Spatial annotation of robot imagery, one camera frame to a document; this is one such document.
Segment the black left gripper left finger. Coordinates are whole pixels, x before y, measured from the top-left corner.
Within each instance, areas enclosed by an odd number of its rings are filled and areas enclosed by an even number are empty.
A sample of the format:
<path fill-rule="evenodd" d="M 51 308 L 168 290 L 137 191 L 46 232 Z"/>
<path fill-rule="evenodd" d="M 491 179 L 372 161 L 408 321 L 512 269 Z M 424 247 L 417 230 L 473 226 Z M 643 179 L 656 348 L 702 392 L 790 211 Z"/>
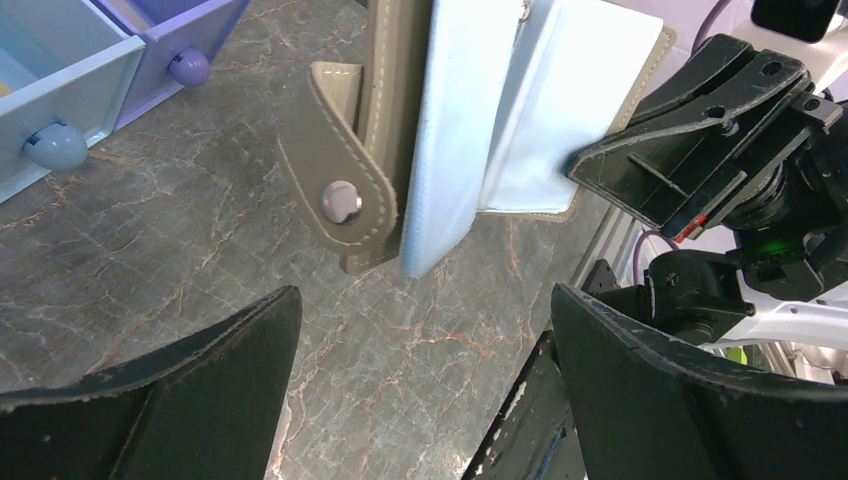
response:
<path fill-rule="evenodd" d="M 59 388 L 1 397 L 5 479 L 260 479 L 302 324 L 298 288 Z"/>

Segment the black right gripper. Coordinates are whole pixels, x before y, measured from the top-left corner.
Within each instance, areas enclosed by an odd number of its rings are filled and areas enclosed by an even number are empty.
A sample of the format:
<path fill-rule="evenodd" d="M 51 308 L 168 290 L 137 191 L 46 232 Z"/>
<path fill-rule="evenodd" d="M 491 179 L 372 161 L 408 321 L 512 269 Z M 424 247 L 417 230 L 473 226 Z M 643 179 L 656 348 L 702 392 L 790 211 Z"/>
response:
<path fill-rule="evenodd" d="M 846 102 L 810 83 L 795 58 L 712 36 L 566 176 L 675 241 L 777 228 L 821 193 L 803 170 L 847 140 Z"/>

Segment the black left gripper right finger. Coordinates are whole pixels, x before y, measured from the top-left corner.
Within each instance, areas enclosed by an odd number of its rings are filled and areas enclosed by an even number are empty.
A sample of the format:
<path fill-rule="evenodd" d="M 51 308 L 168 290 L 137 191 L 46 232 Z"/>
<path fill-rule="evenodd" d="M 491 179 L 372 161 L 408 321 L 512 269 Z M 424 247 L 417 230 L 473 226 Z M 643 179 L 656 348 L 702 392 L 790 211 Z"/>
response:
<path fill-rule="evenodd" d="M 558 284 L 551 321 L 592 479 L 843 479 L 847 390 L 712 355 Z"/>

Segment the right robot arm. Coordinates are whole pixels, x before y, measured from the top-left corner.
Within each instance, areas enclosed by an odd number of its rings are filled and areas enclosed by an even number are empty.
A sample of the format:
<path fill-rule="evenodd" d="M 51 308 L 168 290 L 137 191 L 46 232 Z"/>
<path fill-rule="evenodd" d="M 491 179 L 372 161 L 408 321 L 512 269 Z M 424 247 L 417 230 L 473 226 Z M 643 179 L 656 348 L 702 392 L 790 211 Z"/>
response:
<path fill-rule="evenodd" d="M 843 1 L 757 1 L 691 57 L 627 127 L 565 175 L 672 249 L 589 295 L 695 345 L 847 346 L 847 70 Z"/>

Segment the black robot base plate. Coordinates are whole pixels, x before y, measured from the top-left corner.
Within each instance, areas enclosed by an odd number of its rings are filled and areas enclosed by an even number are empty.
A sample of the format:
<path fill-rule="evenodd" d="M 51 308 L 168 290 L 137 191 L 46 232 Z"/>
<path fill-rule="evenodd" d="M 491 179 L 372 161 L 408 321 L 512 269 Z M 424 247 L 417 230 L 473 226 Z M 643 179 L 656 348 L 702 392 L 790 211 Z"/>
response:
<path fill-rule="evenodd" d="M 553 332 L 543 332 L 462 477 L 586 477 Z"/>

